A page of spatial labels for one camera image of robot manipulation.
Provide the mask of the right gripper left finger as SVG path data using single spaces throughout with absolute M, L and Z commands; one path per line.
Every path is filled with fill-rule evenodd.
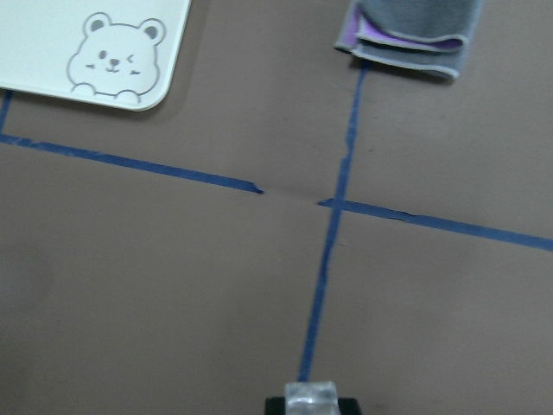
M 285 398 L 268 397 L 264 401 L 264 415 L 285 415 Z

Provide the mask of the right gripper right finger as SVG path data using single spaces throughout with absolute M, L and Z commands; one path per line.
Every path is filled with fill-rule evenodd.
M 338 398 L 340 415 L 359 415 L 359 402 L 355 398 Z

